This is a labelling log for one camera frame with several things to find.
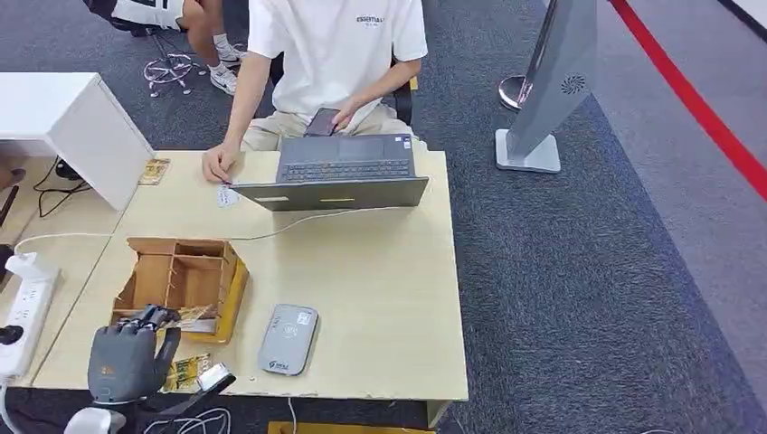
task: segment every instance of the wooden compartment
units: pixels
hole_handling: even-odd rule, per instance
[[[225,344],[232,337],[248,270],[226,241],[131,238],[138,254],[133,274],[112,308],[112,322],[147,304],[181,309],[211,306],[215,333],[183,332],[182,337]]]

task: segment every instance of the red stripe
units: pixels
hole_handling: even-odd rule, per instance
[[[767,170],[759,163],[746,147],[738,140],[730,128],[724,124],[703,97],[685,78],[674,62],[668,57],[658,41],[650,34],[647,26],[637,16],[626,0],[611,0],[612,6],[637,38],[639,45],[652,60],[655,67],[666,79],[671,89],[677,94],[687,110],[695,117],[697,123],[714,140],[724,155],[730,159],[735,168],[751,184],[756,193],[767,201]]]

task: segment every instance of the white t-shirt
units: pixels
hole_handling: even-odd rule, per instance
[[[248,51],[285,52],[274,107],[309,121],[339,109],[383,77],[392,63],[426,55],[421,0],[250,0]],[[354,128],[380,100],[360,108]]]

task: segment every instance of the khaki shorts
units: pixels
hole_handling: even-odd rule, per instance
[[[245,132],[241,151],[279,151],[283,137],[303,137],[308,123],[298,115],[275,111],[268,118],[254,119]],[[369,134],[409,134],[412,128],[397,118],[393,108],[379,104],[351,131],[350,136]]]

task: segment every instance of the white sneaker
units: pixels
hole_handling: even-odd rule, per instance
[[[216,47],[216,51],[218,51],[218,58],[227,68],[239,65],[242,63],[242,59],[247,55],[247,52],[241,52],[230,44],[223,47]]]
[[[230,95],[234,95],[237,89],[237,77],[226,68],[223,68],[223,71],[211,69],[211,83]]]

